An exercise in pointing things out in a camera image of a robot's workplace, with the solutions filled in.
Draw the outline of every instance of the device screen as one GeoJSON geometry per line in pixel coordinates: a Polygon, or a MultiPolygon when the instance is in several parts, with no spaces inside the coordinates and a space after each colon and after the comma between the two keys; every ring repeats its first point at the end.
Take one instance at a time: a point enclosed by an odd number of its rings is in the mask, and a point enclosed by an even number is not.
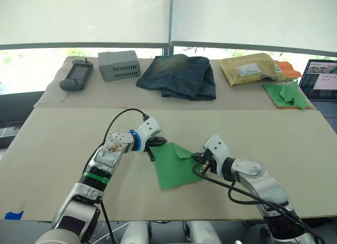
{"type": "Polygon", "coordinates": [[[337,63],[311,62],[300,86],[309,99],[337,98],[337,63]]]}
{"type": "Polygon", "coordinates": [[[76,66],[72,72],[70,79],[83,80],[87,71],[88,71],[88,67],[86,66],[76,66]]]}

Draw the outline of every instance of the denim jeans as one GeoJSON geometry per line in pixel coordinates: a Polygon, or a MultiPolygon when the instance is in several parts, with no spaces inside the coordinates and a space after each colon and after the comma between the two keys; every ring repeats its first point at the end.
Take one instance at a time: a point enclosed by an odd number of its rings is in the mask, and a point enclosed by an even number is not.
{"type": "Polygon", "coordinates": [[[194,101],[216,98],[213,70],[205,57],[156,56],[136,85],[148,90],[160,89],[162,97],[194,101]]]}

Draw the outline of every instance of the white roller shade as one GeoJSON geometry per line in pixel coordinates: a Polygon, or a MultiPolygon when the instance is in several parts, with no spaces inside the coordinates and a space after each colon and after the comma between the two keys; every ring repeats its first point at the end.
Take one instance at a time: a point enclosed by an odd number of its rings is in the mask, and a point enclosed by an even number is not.
{"type": "Polygon", "coordinates": [[[174,0],[171,44],[193,42],[336,54],[337,0],[174,0]]]}
{"type": "Polygon", "coordinates": [[[0,0],[0,15],[0,45],[169,43],[170,0],[0,0]]]}

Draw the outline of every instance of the laptop screen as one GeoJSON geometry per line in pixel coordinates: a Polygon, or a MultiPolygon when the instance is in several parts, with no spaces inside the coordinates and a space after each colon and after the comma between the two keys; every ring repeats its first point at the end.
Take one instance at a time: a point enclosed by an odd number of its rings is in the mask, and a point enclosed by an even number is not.
{"type": "Polygon", "coordinates": [[[300,87],[309,99],[337,100],[337,60],[309,60],[300,87]]]}

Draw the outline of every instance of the laptop keyboard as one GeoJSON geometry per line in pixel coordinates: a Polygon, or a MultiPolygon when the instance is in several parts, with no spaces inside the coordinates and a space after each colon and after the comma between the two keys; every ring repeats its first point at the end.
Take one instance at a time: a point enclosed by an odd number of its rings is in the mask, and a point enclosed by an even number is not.
{"type": "Polygon", "coordinates": [[[337,117],[337,104],[331,103],[314,103],[317,110],[319,110],[323,116],[336,116],[337,117]]]}

